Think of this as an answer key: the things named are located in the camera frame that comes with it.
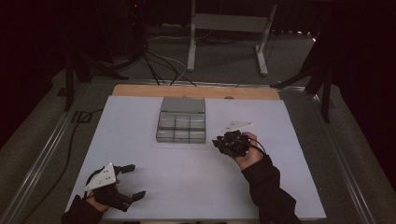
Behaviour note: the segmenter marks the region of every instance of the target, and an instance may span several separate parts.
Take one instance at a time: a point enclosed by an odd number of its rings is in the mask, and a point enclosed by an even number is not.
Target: gray carpet
[[[259,67],[253,51],[253,46],[259,40],[259,37],[251,35],[243,41],[232,44],[199,46],[196,53],[195,70],[184,76],[201,85],[202,83],[218,83],[235,87],[244,81],[242,84],[248,84],[249,87],[262,88],[263,85],[277,83],[297,74],[313,44],[311,36],[281,35],[275,37],[271,35],[268,43],[269,49],[266,51],[269,58],[267,63],[269,75],[261,77],[258,74]],[[149,50],[152,52],[181,61],[184,64],[187,63],[188,47],[189,39],[186,38],[160,38],[149,42]],[[174,72],[162,65],[153,64],[158,75],[170,83],[169,80],[174,78]],[[183,71],[181,64],[173,61],[172,64],[180,73]],[[107,96],[111,94],[114,86],[120,83],[99,72],[95,72],[95,74],[91,84],[80,86],[84,91],[76,102],[75,110],[93,111],[103,108]],[[121,74],[130,78],[129,81],[123,81],[124,83],[150,82],[155,84],[152,74],[143,61],[136,63]],[[295,83],[294,86],[304,86],[306,81],[307,79],[302,80]],[[64,116],[65,99],[56,96],[58,90],[64,87],[64,72],[53,79],[53,84],[52,90],[0,151],[1,212],[11,202],[12,196],[16,193],[35,157],[46,145],[60,117]],[[189,83],[183,80],[177,84]],[[337,166],[337,159],[334,157],[329,139],[310,103],[311,96],[293,90],[282,91],[280,94],[290,112],[293,126],[327,214],[325,219],[307,221],[307,223],[361,223],[342,173]],[[99,118],[100,113],[96,113],[90,123],[80,124],[76,131],[72,146],[72,160],[67,172],[60,184],[26,223],[60,223],[59,217],[71,197],[70,191],[84,161]],[[395,193],[336,87],[332,87],[330,118],[332,124],[325,125],[325,128],[332,131],[337,144],[343,150],[376,223],[396,223]],[[47,168],[21,211],[19,221],[30,213],[61,173],[75,125],[76,123],[69,123],[65,129]]]

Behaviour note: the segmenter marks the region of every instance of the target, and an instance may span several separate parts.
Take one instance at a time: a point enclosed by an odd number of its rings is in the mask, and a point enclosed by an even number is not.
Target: cable
[[[257,83],[257,86],[256,86],[256,88],[259,88],[259,86],[260,86],[260,84],[262,84],[262,80],[264,79],[264,77],[262,76],[261,78],[260,78],[260,81],[259,81],[259,83]]]
[[[187,28],[189,28],[190,26],[186,26],[186,27],[181,27],[179,30],[174,31],[174,32],[170,32],[165,34],[166,36],[172,36],[172,35],[178,35],[179,33],[183,33],[183,32],[189,32],[189,30],[187,30]],[[152,33],[150,32],[151,35],[163,35],[163,33]]]
[[[128,12],[129,8],[127,6],[127,3],[125,1],[122,1],[122,3],[123,3],[123,8],[124,8],[124,11],[123,11],[124,16],[125,16],[125,18],[129,18],[129,12]],[[103,4],[101,5],[101,8],[105,8],[105,7],[106,7],[105,2],[103,2]],[[128,56],[128,61],[125,62],[125,63],[119,63],[119,64],[106,64],[106,63],[101,63],[100,62],[103,66],[105,66],[105,67],[107,67],[107,68],[109,68],[111,70],[118,70],[118,69],[122,69],[122,68],[127,66],[126,68],[124,68],[122,70],[122,71],[124,71],[124,70],[130,68],[131,66],[133,66],[136,63],[136,61],[138,60],[138,57],[139,57],[139,53],[131,53],[131,54],[128,55],[128,49],[129,49],[129,47],[131,47],[129,29],[127,29],[126,31],[124,30],[123,32],[126,34],[126,41],[125,41],[125,47],[124,47],[122,56]],[[144,37],[139,38],[137,40],[138,43],[136,45],[137,46],[143,45],[144,39],[145,39]]]
[[[253,140],[253,141],[257,142],[257,143],[260,145],[260,147],[262,147],[262,150],[264,151],[264,154],[265,154],[265,155],[267,154],[267,153],[265,152],[264,147],[262,146],[262,144],[261,144],[259,141],[257,141],[256,139],[253,139],[253,138],[249,138],[248,140]]]
[[[246,77],[244,80],[242,80],[241,82],[239,82],[235,87],[239,87],[240,85],[242,85],[244,82],[246,82],[248,79],[250,79],[251,77],[253,77],[254,75],[257,75],[258,73],[253,73],[252,75],[250,75],[249,77]]]
[[[101,168],[101,169],[99,169],[99,170],[94,171],[94,172],[90,175],[90,177],[88,177],[88,180],[87,180],[87,183],[85,184],[85,186],[87,186],[87,185],[91,182],[91,179],[93,178],[94,175],[97,175],[97,174],[101,173],[101,172],[103,171],[103,169],[105,169],[105,167],[103,167],[103,168]],[[83,197],[82,199],[83,199],[83,200],[87,199],[87,191],[84,191],[84,197]]]
[[[213,40],[207,39],[207,37],[210,36],[210,35],[213,35],[213,36],[217,39],[217,41],[213,41]],[[247,38],[248,36],[250,36],[250,35],[251,35],[251,33],[244,33],[244,35],[243,35],[242,37],[239,37],[239,38],[230,38],[230,37],[224,35],[222,32],[219,32],[219,31],[211,31],[211,32],[209,32],[207,35],[205,35],[205,36],[203,36],[203,37],[198,37],[198,38],[197,38],[198,40],[201,40],[201,41],[205,42],[204,44],[197,44],[197,46],[220,45],[220,44],[232,44],[232,43],[235,43],[235,42],[237,42],[237,41],[244,40],[244,39],[246,39],[246,38]],[[231,40],[230,40],[230,41],[222,41],[222,37],[223,37],[223,38],[228,38],[228,39],[231,39]]]
[[[253,141],[255,141],[255,142],[257,142],[257,143],[259,143],[257,140],[255,140],[255,139],[252,139],[252,138],[249,138],[249,140],[253,140]],[[245,142],[243,142],[243,141],[241,141],[241,140],[238,140],[238,139],[233,139],[233,141],[235,141],[235,142],[238,142],[238,143],[240,143],[240,144],[242,144],[242,145],[245,145],[245,146],[248,146],[248,147],[254,147],[254,148],[256,148],[257,150],[259,150],[260,151],[260,153],[262,153],[262,155],[267,155],[267,153],[265,152],[265,149],[264,149],[264,147],[262,146],[262,144],[260,144],[260,146],[262,147],[262,149],[261,148],[259,148],[259,147],[256,147],[256,146],[254,146],[254,145],[252,145],[252,144],[247,144],[247,143],[245,143]]]
[[[135,60],[133,63],[131,63],[130,65],[128,65],[128,66],[122,68],[122,69],[119,70],[118,72],[121,73],[121,72],[123,72],[123,71],[125,71],[125,70],[127,70],[127,69],[130,69],[132,66],[134,66],[135,64],[137,64],[137,62],[138,62],[138,59],[136,59],[136,60]]]
[[[155,61],[155,60],[152,60],[152,59],[150,59],[150,58],[148,58],[148,60],[150,60],[150,61],[152,61],[152,62],[154,62],[154,63],[157,63],[157,64],[159,64],[159,65],[161,65],[161,66],[164,66],[164,67],[166,67],[166,68],[169,68],[169,69],[171,69],[171,70],[173,70],[173,71],[175,71],[176,76],[175,76],[175,78],[172,80],[172,82],[169,84],[170,86],[172,86],[173,84],[175,84],[175,83],[176,83],[179,79],[181,79],[181,78],[184,78],[184,79],[186,79],[187,81],[189,81],[189,82],[191,83],[191,85],[193,85],[193,86],[195,86],[195,87],[197,86],[197,85],[196,85],[195,83],[193,83],[191,80],[189,80],[188,78],[184,77],[184,74],[186,73],[186,70],[187,70],[186,65],[184,65],[184,63],[181,63],[180,61],[175,60],[175,59],[171,59],[171,58],[167,58],[167,57],[163,57],[163,56],[157,55],[157,54],[155,54],[155,53],[153,53],[153,52],[151,52],[151,51],[149,51],[149,50],[146,50],[146,52],[148,52],[148,53],[150,53],[151,55],[153,55],[153,56],[155,56],[155,57],[157,57],[157,58],[163,60],[163,61],[166,62],[167,64],[159,63],[159,62],[157,62],[157,61]],[[168,61],[166,61],[166,59],[182,64],[183,67],[184,67],[183,73],[180,74],[180,73],[177,71],[177,69],[176,69],[171,63],[169,63]]]
[[[46,195],[44,195],[44,197],[35,205],[35,207],[32,209],[32,211],[28,214],[28,216],[21,222],[22,224],[25,223],[27,221],[27,219],[29,219],[29,217],[35,212],[35,210],[38,208],[38,206],[40,206],[40,204],[42,204],[47,199],[47,197],[52,193],[52,191],[55,189],[55,187],[59,184],[59,182],[61,181],[62,177],[64,176],[64,173],[66,172],[67,167],[68,167],[69,162],[70,162],[72,146],[73,146],[73,139],[74,139],[74,135],[76,133],[78,125],[85,118],[87,118],[88,116],[91,116],[92,114],[97,113],[97,112],[101,112],[101,111],[103,111],[103,109],[98,109],[98,110],[94,110],[92,112],[88,112],[87,115],[85,115],[84,117],[82,117],[82,119],[80,119],[78,121],[77,125],[73,129],[72,136],[71,136],[70,141],[69,141],[69,147],[68,147],[68,150],[67,150],[67,159],[66,159],[66,164],[64,165],[64,169],[62,170],[62,172],[61,172],[60,176],[58,177],[58,179],[55,181],[55,183],[52,185],[52,187],[46,193]]]
[[[184,38],[190,38],[189,36],[166,36],[166,35],[160,35],[156,37],[152,37],[148,41],[156,40],[156,39],[162,39],[162,38],[168,38],[168,39],[184,39]]]
[[[157,84],[158,84],[159,86],[161,85],[161,84],[160,84],[160,81],[159,81],[159,79],[160,79],[160,80],[163,82],[163,84],[167,86],[168,84],[166,84],[166,82],[163,80],[163,78],[160,77],[160,76],[155,72],[154,68],[153,68],[153,67],[151,66],[151,64],[149,63],[149,58],[148,58],[148,56],[146,55],[146,53],[145,53],[144,50],[142,51],[142,56],[143,56],[144,59],[146,60],[147,66],[148,66],[149,70],[151,71],[151,74],[153,75],[153,77],[154,77],[154,79],[156,80]]]

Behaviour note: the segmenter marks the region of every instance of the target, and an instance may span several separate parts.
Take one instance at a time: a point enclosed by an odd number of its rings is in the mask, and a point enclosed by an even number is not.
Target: white table surface
[[[156,142],[162,102],[162,97],[109,96],[67,209],[76,194],[83,194],[89,175],[113,162],[136,165],[134,172],[118,175],[120,193],[147,193],[126,213],[109,209],[105,219],[258,218],[248,182],[236,163],[211,142],[237,120],[253,123],[241,131],[258,136],[281,172],[281,188],[297,200],[296,215],[300,219],[326,217],[283,101],[205,99],[206,143],[201,145]]]

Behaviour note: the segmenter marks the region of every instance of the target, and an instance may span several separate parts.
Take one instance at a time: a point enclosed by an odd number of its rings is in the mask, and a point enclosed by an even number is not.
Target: metal rail
[[[60,118],[55,130],[52,132],[47,144],[41,150],[37,159],[31,166],[30,170],[26,174],[23,179],[21,185],[19,186],[17,192],[11,200],[11,203],[8,205],[6,211],[1,216],[0,223],[2,224],[11,224],[16,223],[18,218],[20,217],[21,211],[23,207],[26,205],[30,195],[32,194],[35,185],[37,184],[40,176],[43,174],[47,164],[50,161],[50,157],[58,146],[59,141],[61,140],[64,131],[67,128],[67,125],[70,123],[72,115],[74,114],[76,104],[78,100],[85,94],[88,89],[88,84],[81,83],[78,87],[78,91],[76,92],[76,101],[69,109],[69,112],[64,112],[62,117]]]
[[[338,145],[336,137],[334,136],[330,124],[325,123],[323,117],[320,113],[320,100],[317,95],[310,97],[310,102],[316,115],[318,116],[318,120],[321,126],[322,131],[325,133],[328,144],[333,152],[335,157],[336,164],[340,171],[341,176],[344,178],[344,182],[346,184],[346,188],[349,191],[349,195],[355,204],[356,210],[361,218],[361,223],[363,224],[375,224],[375,219],[373,217],[372,212],[364,200],[364,196],[361,192],[361,188],[359,187],[358,182],[356,181],[352,171],[349,168],[346,157],[344,155],[343,150]]]

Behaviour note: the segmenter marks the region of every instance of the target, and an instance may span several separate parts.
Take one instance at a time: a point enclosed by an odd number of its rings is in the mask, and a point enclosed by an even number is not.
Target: sleeve
[[[296,201],[279,187],[280,172],[267,155],[242,171],[249,183],[250,196],[260,209],[261,223],[301,223],[294,214]]]
[[[61,222],[62,224],[97,224],[102,216],[102,212],[76,195],[69,210],[62,215]]]

